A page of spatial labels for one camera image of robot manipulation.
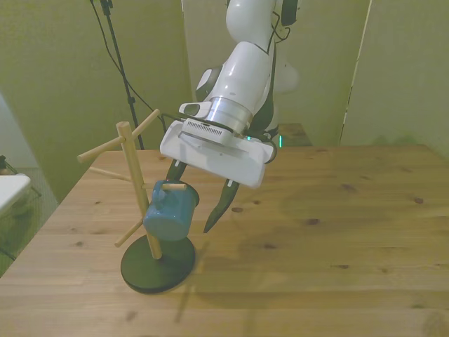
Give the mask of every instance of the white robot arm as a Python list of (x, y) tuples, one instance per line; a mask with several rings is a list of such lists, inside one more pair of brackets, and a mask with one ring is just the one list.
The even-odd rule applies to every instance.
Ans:
[[(225, 190), (233, 194), (224, 210), (239, 184), (260, 186), (276, 151), (273, 92), (297, 88), (297, 72), (278, 55), (276, 41), (296, 21), (298, 7), (298, 0), (228, 1), (227, 28), (237, 45), (222, 66), (206, 70), (198, 102), (181, 105), (183, 120), (164, 136), (161, 153), (174, 159), (167, 179), (179, 180), (186, 165), (226, 178), (222, 197)], [(281, 76), (276, 66), (283, 68)]]

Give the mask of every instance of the mug handle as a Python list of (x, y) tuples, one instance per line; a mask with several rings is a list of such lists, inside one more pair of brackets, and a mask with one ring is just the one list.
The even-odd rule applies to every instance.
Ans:
[(154, 206), (156, 209), (162, 208), (162, 200), (160, 198), (160, 191), (162, 189), (162, 185), (166, 183), (165, 180), (159, 180), (156, 184), (154, 184), (153, 193), (152, 193), (152, 203), (154, 203)]

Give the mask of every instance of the blue mug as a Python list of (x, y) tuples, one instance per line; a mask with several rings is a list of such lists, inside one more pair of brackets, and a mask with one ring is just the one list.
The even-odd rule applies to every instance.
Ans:
[(158, 181), (153, 189), (152, 202), (145, 215), (143, 225), (151, 235), (164, 241), (178, 241), (189, 234), (190, 224), (198, 192), (185, 184), (185, 190), (162, 190), (163, 184), (184, 184), (181, 181)]

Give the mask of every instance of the green wall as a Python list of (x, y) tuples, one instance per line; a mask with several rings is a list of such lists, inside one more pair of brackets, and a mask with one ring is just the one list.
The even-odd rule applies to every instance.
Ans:
[[(180, 1), (115, 0), (112, 20), (134, 88), (161, 111), (177, 111), (191, 97)], [(131, 121), (121, 75), (88, 0), (1, 0), (0, 22), (0, 92), (62, 200), (87, 168), (76, 155)], [(143, 120), (149, 110), (136, 107)], [(159, 124), (145, 131), (147, 148), (161, 136)]]
[(422, 143), (449, 157), (449, 1), (373, 0), (343, 145)]

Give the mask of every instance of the wooden mug stand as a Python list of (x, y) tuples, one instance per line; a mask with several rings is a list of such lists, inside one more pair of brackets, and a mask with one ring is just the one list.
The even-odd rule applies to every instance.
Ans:
[[(133, 184), (141, 219), (115, 242), (116, 247), (120, 247), (142, 226), (149, 207), (147, 190), (152, 190), (153, 184), (144, 182), (134, 141), (159, 115), (160, 111), (154, 110), (134, 131), (131, 131), (127, 121), (119, 122), (116, 125), (119, 134), (117, 138), (78, 156), (78, 161), (84, 163), (103, 152), (113, 150), (118, 145), (121, 145), (125, 154), (129, 176), (101, 168), (89, 168), (92, 173)], [(187, 186), (184, 183), (174, 182), (164, 184), (162, 188), (163, 190), (185, 190)], [(181, 283), (192, 271), (194, 261), (195, 249), (188, 238), (177, 242), (160, 242), (147, 231), (145, 236), (133, 242), (124, 253), (121, 274), (132, 289), (141, 293), (158, 293)]]

